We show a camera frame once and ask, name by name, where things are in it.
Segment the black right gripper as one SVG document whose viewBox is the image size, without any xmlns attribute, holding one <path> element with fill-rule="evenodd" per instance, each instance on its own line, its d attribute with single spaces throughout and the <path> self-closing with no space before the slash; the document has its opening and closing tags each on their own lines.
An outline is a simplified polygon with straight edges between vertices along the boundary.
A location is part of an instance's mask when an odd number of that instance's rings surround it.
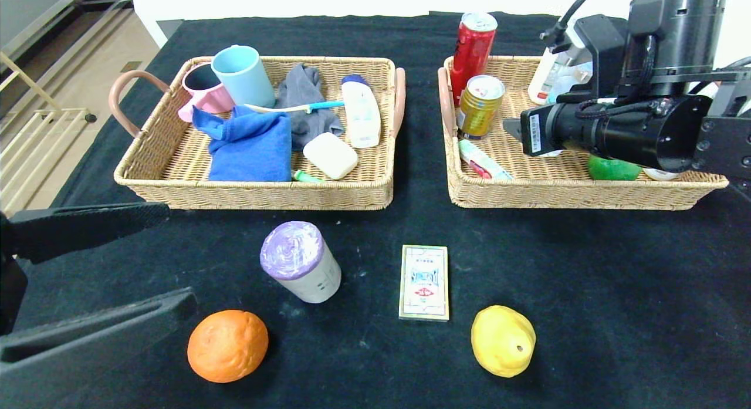
<svg viewBox="0 0 751 409">
<path fill-rule="evenodd" d="M 593 121 L 575 115 L 578 105 L 556 103 L 524 110 L 520 118 L 503 120 L 504 131 L 529 157 L 558 150 L 588 150 L 593 146 Z"/>
</svg>

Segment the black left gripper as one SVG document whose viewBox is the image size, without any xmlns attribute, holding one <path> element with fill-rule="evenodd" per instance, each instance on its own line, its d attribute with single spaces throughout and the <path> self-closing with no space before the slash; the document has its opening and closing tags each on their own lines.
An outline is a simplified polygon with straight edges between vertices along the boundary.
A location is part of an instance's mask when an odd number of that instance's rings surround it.
<svg viewBox="0 0 751 409">
<path fill-rule="evenodd" d="M 159 202 L 2 214 L 2 407 L 56 403 L 177 331 L 198 305 L 191 287 L 11 333 L 29 283 L 15 258 L 40 263 L 162 224 Z"/>
</svg>

